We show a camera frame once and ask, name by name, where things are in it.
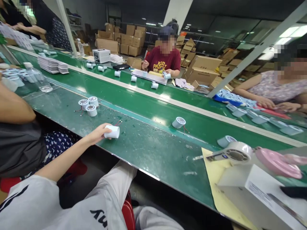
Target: black device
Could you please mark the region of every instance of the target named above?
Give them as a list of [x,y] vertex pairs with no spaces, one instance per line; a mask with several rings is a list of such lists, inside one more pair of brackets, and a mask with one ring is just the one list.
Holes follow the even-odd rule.
[[128,69],[130,68],[130,65],[127,65],[127,64],[121,64],[121,65],[115,65],[113,66],[113,69],[115,70],[123,70],[123,69]]

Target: white pants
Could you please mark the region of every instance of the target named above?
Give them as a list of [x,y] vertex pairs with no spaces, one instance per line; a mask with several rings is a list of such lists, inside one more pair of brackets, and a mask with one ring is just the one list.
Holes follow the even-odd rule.
[[[136,174],[137,169],[120,160],[98,181],[97,186],[92,192],[94,192],[95,189],[99,189],[99,186],[103,184],[103,181],[107,181],[113,188],[118,203],[122,208],[131,182]],[[176,221],[153,207],[139,206],[134,208],[133,212],[136,222],[136,230],[183,230],[183,228]]]

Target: red stool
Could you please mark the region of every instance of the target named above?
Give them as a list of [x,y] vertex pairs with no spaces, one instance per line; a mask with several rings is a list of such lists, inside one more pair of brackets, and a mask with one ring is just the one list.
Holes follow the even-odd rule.
[[128,191],[124,205],[122,206],[122,214],[124,216],[127,229],[135,230],[135,219],[134,219],[134,213],[133,213],[133,208],[131,204],[130,191]]
[[[84,175],[87,171],[87,166],[82,163],[80,159],[76,160],[72,166],[67,170],[67,173],[71,173],[69,179],[75,178],[79,175]],[[0,190],[5,193],[9,193],[10,188],[21,182],[19,177],[1,178]]]

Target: white box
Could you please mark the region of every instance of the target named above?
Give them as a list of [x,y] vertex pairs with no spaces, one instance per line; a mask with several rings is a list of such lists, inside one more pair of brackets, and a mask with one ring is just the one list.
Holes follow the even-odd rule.
[[95,62],[98,62],[100,64],[111,61],[110,50],[106,50],[106,49],[93,50],[93,56],[94,56]]
[[306,228],[267,194],[271,193],[307,219],[307,201],[285,195],[278,180],[257,165],[227,168],[217,184],[228,199],[259,229],[306,230]]

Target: maroon t-shirt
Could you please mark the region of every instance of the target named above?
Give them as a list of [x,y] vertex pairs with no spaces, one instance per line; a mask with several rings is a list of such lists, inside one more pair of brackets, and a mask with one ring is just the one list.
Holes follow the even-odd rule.
[[162,73],[167,69],[180,71],[181,57],[177,49],[173,49],[170,54],[162,54],[160,52],[160,46],[157,46],[152,49],[145,60],[149,62],[149,71],[158,73]]

